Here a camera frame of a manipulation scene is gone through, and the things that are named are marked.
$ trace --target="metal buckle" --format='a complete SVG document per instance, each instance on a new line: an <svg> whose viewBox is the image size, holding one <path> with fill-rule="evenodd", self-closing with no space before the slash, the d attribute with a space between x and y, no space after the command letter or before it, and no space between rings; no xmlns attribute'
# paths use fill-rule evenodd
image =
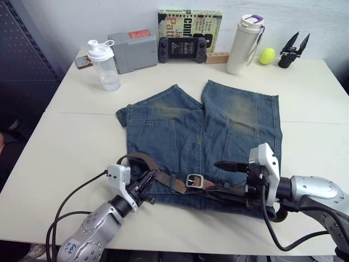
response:
<svg viewBox="0 0 349 262"><path fill-rule="evenodd" d="M193 186L192 184L194 183L194 179L190 179L190 177L192 176L197 176L200 178L200 185L199 186ZM195 188L203 188L203 176L202 175L199 175L199 174L189 174L187 177L186 177L186 182L185 182L185 185L186 187L195 187Z"/></svg>

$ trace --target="shaker bottle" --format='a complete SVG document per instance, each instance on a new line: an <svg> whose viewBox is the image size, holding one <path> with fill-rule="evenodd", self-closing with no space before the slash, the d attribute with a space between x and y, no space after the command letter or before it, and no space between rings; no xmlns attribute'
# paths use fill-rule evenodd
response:
<svg viewBox="0 0 349 262"><path fill-rule="evenodd" d="M116 71L114 53L110 48L113 40L98 43L97 40L90 40L88 44L88 58L92 61L97 70L102 86L107 91L115 91L120 87L119 76Z"/></svg>
<svg viewBox="0 0 349 262"><path fill-rule="evenodd" d="M228 73L238 74L244 65L252 62L264 32L263 24L264 19L259 15L244 15L238 22L226 67Z"/></svg>

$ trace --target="denim shorts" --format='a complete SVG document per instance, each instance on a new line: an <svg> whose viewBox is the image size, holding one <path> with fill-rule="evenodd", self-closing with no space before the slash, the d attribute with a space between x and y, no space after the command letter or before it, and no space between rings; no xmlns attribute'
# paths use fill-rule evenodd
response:
<svg viewBox="0 0 349 262"><path fill-rule="evenodd" d="M202 92L202 104L173 85L118 110L116 115L127 129L128 153L148 154L163 171L183 182L188 174L200 174L224 187L244 188L245 173L223 171L213 163L248 163L250 149L264 142L281 164L278 96L209 80ZM141 175L140 169L133 169L133 180ZM226 205L197 190L178 194L157 181L148 194L163 203L260 217L260 211L247 210L244 205Z"/></svg>

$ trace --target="white table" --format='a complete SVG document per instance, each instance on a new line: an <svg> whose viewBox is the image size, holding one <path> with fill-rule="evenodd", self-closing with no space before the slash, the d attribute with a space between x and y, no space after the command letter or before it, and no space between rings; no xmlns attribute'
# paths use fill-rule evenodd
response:
<svg viewBox="0 0 349 262"><path fill-rule="evenodd" d="M62 200L77 186L126 153L125 130L115 111L172 84L200 101L208 78L222 84L280 95L282 175L330 178L349 192L348 96L321 60L298 59L284 70L253 63L239 75L224 65L171 62L121 75L117 92L93 84L93 67L73 64L43 114L0 194L0 239L43 243ZM92 211L113 197L103 178L68 201L63 213ZM84 216L59 223L61 244ZM283 245L323 230L315 220L290 213L273 224ZM262 220L169 205L143 204L128 215L110 248L221 253L285 254L277 249ZM308 241L288 255L334 254L330 236Z"/></svg>

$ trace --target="tennis ball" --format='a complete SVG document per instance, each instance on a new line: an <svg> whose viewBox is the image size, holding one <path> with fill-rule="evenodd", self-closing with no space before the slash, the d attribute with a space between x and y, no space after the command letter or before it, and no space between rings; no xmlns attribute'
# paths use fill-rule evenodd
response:
<svg viewBox="0 0 349 262"><path fill-rule="evenodd" d="M275 50L272 48L265 48L260 54L261 64L270 64L275 58Z"/></svg>

